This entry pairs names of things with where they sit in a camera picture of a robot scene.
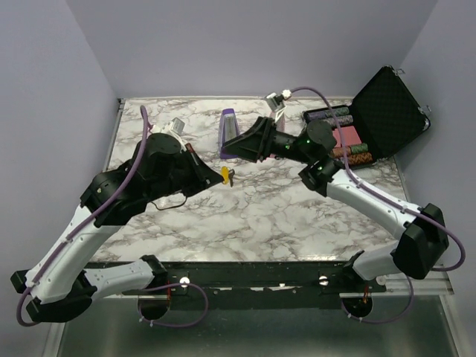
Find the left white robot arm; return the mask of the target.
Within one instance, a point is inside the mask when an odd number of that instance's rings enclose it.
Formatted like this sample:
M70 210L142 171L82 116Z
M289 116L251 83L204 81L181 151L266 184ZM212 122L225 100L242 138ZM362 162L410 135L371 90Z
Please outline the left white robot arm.
M134 155L115 170L96 175L80 197L73 219L33 268L10 280L21 295L17 315L27 311L34 326L70 321L93 301L132 290L160 292L167 270L154 255L115 268L87 269L101 245L147 205L177 193L195 196L223 181L190 144L164 133L140 141Z

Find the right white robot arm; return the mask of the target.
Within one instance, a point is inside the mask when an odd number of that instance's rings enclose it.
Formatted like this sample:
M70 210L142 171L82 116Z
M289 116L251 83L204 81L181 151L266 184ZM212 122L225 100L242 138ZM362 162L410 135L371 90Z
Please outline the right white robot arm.
M422 280L449 246L443 212L428 204L421 208L374 187L348 173L330 157L336 145L328 123L313 121L298 136L277 130L272 118L259 117L246 132L226 141L229 155L264 161L271 155L303 163L304 185L324 197L340 201L381 225L396 243L355 254L342 273L342 282L357 292L379 276L403 273Z

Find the yellow-capped key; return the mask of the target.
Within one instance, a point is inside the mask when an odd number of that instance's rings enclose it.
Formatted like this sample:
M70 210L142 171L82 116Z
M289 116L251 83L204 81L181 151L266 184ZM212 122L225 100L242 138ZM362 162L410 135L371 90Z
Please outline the yellow-capped key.
M222 175L222 178L223 178L223 184L228 184L229 181L230 181L230 171L227 167L223 166L221 168L221 175Z

